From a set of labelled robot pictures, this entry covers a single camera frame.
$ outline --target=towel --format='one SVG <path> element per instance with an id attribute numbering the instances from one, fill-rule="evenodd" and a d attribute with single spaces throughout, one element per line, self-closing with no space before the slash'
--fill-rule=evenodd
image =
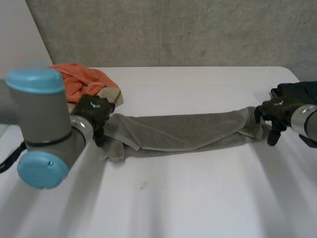
<path id="1" fill-rule="evenodd" d="M 105 158 L 154 157 L 202 152 L 260 141 L 265 126 L 254 108 L 216 114 L 126 117 L 114 114 L 104 126 Z"/>
<path id="2" fill-rule="evenodd" d="M 62 74 L 68 103 L 78 103 L 82 95 L 94 96 L 105 87 L 118 88 L 105 73 L 78 63 L 61 63 L 49 68 Z"/>

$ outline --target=gray concrete wall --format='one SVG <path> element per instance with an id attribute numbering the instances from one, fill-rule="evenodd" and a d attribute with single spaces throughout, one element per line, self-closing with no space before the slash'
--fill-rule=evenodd
<path id="1" fill-rule="evenodd" d="M 54 63 L 278 65 L 317 79 L 316 0 L 27 0 Z"/>

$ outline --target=black cable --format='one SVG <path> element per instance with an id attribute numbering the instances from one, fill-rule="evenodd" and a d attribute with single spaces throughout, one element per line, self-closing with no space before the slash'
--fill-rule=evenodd
<path id="1" fill-rule="evenodd" d="M 20 157 L 21 153 L 26 150 L 26 144 L 23 141 L 18 148 L 15 149 L 15 151 L 12 152 L 11 155 L 9 155 L 8 158 L 6 158 L 1 164 L 0 164 L 0 174 L 7 171 L 15 161 Z"/>

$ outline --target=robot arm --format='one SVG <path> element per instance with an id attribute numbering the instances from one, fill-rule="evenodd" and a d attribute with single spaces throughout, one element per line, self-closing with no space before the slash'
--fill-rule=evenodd
<path id="1" fill-rule="evenodd" d="M 260 122 L 261 118 L 272 121 L 272 129 L 267 139 L 269 145 L 275 145 L 281 132 L 292 127 L 308 146 L 317 148 L 316 105 L 303 104 L 291 94 L 275 97 L 256 107 L 256 122 Z"/>
<path id="2" fill-rule="evenodd" d="M 40 67 L 14 70 L 0 87 L 0 122 L 20 126 L 28 151 L 17 166 L 27 184 L 58 186 L 92 138 L 102 145 L 107 99 L 84 95 L 69 115 L 60 73 Z"/>

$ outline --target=tan cloth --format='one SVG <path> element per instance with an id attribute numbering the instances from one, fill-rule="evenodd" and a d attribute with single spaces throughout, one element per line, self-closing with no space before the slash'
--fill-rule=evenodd
<path id="1" fill-rule="evenodd" d="M 115 103 L 115 107 L 123 104 L 123 96 L 120 88 L 103 88 L 97 95 L 100 98 L 107 98 L 110 103 Z M 74 110 L 75 105 L 75 103 L 67 103 L 69 113 Z"/>

